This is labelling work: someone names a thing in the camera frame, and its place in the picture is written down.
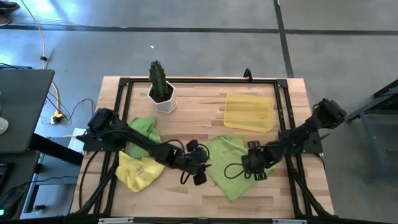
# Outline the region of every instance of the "yellow tray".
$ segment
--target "yellow tray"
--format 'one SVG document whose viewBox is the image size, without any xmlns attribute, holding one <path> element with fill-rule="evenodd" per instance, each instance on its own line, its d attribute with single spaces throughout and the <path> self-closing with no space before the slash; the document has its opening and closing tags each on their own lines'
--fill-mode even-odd
<svg viewBox="0 0 398 224">
<path fill-rule="evenodd" d="M 240 93 L 228 93 L 224 125 L 250 131 L 267 132 L 274 124 L 272 98 Z"/>
</svg>

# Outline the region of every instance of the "potted cactus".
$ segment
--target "potted cactus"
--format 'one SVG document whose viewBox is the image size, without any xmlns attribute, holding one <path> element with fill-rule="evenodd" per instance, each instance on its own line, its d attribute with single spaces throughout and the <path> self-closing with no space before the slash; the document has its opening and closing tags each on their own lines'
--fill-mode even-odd
<svg viewBox="0 0 398 224">
<path fill-rule="evenodd" d="M 170 113 L 177 107 L 175 88 L 166 81 L 166 74 L 158 60 L 150 64 L 149 78 L 152 85 L 148 91 L 148 97 L 154 102 L 156 110 Z"/>
</svg>

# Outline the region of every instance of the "concrete floor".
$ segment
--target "concrete floor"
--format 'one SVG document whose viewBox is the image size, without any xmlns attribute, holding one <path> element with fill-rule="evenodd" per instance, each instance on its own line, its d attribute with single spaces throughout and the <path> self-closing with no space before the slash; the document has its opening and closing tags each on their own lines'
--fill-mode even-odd
<svg viewBox="0 0 398 224">
<path fill-rule="evenodd" d="M 117 27 L 277 29 L 272 0 L 25 0 L 41 24 Z M 280 0 L 286 29 L 397 30 L 398 1 Z M 13 24 L 32 24 L 24 8 Z M 40 68 L 35 30 L 0 30 L 0 62 Z M 105 75 L 148 75 L 159 59 L 168 75 L 286 77 L 279 34 L 45 31 L 49 68 L 62 103 L 71 110 L 83 98 L 97 100 Z M 287 35 L 294 77 L 304 78 L 310 103 L 323 97 L 352 112 L 397 78 L 398 36 Z M 43 136 L 71 134 L 91 117 L 90 104 L 69 126 L 38 124 Z M 54 109 L 44 106 L 49 122 Z M 398 181 L 365 184 L 375 160 L 362 125 L 332 130 L 323 142 L 335 213 L 344 218 L 397 222 Z"/>
</svg>

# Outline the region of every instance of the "green cloth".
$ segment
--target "green cloth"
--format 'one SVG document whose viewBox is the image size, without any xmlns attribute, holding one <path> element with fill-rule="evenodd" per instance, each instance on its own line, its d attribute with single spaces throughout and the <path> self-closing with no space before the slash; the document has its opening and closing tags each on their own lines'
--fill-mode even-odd
<svg viewBox="0 0 398 224">
<path fill-rule="evenodd" d="M 248 153 L 248 150 L 244 148 L 244 139 L 239 136 L 217 136 L 210 140 L 206 146 L 210 151 L 208 164 L 211 164 L 211 166 L 207 168 L 210 177 L 217 183 L 228 199 L 231 202 L 235 202 L 243 193 L 256 184 L 253 175 L 250 179 L 244 178 L 244 174 L 235 179 L 228 179 L 224 176 L 226 166 L 231 163 L 241 164 L 241 156 Z M 267 176 L 274 167 L 266 169 Z M 232 165 L 226 170 L 226 175 L 233 177 L 242 172 L 242 170 L 242 166 Z"/>
<path fill-rule="evenodd" d="M 161 142 L 159 131 L 155 129 L 155 123 L 156 117 L 151 116 L 148 118 L 134 118 L 130 121 L 129 126 L 151 140 Z M 141 159 L 142 157 L 149 156 L 149 153 L 141 147 L 131 144 L 129 155 L 135 159 Z"/>
</svg>

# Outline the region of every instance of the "wooden tabletop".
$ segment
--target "wooden tabletop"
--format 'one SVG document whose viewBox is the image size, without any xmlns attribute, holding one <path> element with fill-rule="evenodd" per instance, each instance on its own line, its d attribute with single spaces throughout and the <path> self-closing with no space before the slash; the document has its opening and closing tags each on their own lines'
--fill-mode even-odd
<svg viewBox="0 0 398 224">
<path fill-rule="evenodd" d="M 120 77 L 104 77 L 98 98 L 98 108 L 114 108 Z M 296 125 L 301 125 L 310 115 L 307 92 L 302 78 L 287 79 Z M 211 84 L 211 83 L 173 83 L 177 89 L 178 107 L 171 114 L 156 112 L 147 97 L 149 83 L 135 83 L 132 88 L 128 120 L 135 117 L 156 116 L 156 128 L 163 141 L 179 139 L 187 143 L 197 139 L 206 143 L 213 137 L 223 134 L 236 134 L 245 140 L 260 140 L 267 143 L 277 139 L 280 129 L 274 88 L 270 84 Z M 227 128 L 223 125 L 225 99 L 227 93 L 245 93 L 268 96 L 274 99 L 274 127 L 267 133 L 257 133 L 242 129 Z M 122 114 L 126 90 L 121 101 Z M 285 100 L 281 91 L 282 104 Z M 85 156 L 81 174 L 92 153 Z M 325 171 L 319 158 L 303 154 L 303 164 L 308 188 L 330 213 L 333 213 Z M 93 193 L 100 179 L 104 152 L 93 159 L 86 174 L 82 198 L 83 203 Z M 292 199 L 284 159 L 276 165 L 267 180 L 259 181 L 235 203 L 231 203 L 215 182 L 208 181 L 195 186 L 190 179 L 180 184 L 181 171 L 165 169 L 163 174 L 148 188 L 139 193 L 130 191 L 118 181 L 114 193 L 111 215 L 113 217 L 217 217 L 217 218 L 293 218 Z M 300 208 L 304 211 L 301 191 L 297 190 Z M 78 210 L 79 185 L 76 187 L 71 212 Z M 108 187 L 104 190 L 101 211 L 108 197 Z"/>
</svg>

